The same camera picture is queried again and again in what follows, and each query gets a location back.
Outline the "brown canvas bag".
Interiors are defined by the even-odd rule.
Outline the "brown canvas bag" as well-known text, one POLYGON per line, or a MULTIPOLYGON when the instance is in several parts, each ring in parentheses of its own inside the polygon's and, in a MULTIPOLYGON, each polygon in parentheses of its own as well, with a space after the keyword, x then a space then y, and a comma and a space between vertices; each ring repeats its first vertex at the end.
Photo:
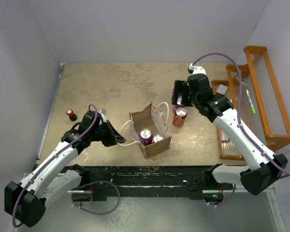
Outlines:
POLYGON ((121 146, 138 145, 145 159, 154 157, 170 148, 172 137, 168 133, 170 107, 166 102, 158 106, 149 104, 144 110, 130 112, 129 120, 122 126, 130 126, 132 142, 121 146))

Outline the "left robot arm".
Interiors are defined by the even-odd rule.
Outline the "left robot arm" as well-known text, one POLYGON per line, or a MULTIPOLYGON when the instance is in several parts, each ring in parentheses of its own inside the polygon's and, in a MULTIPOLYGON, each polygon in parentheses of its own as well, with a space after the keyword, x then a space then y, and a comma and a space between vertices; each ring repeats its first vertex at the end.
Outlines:
POLYGON ((12 226, 33 227, 46 208, 66 191, 89 186, 89 171, 77 165, 58 177, 60 171, 89 147, 102 142, 110 147, 126 142, 104 115, 88 110, 82 121, 66 131, 54 151, 30 174, 19 182, 11 181, 4 189, 4 211, 11 215, 12 226))

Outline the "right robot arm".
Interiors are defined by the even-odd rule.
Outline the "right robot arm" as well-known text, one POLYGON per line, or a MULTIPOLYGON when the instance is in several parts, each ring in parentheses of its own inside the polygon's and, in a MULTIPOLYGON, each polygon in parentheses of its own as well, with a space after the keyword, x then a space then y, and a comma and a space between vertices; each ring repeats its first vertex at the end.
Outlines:
POLYGON ((247 163, 246 166, 216 164, 208 169, 205 183, 210 189, 217 189, 222 183, 236 184, 257 196, 281 177, 287 158, 283 154, 276 155, 238 119, 234 105, 225 95, 213 93, 205 74, 193 74, 186 81, 175 80, 173 104, 179 96, 185 107, 195 107, 226 133, 247 163))

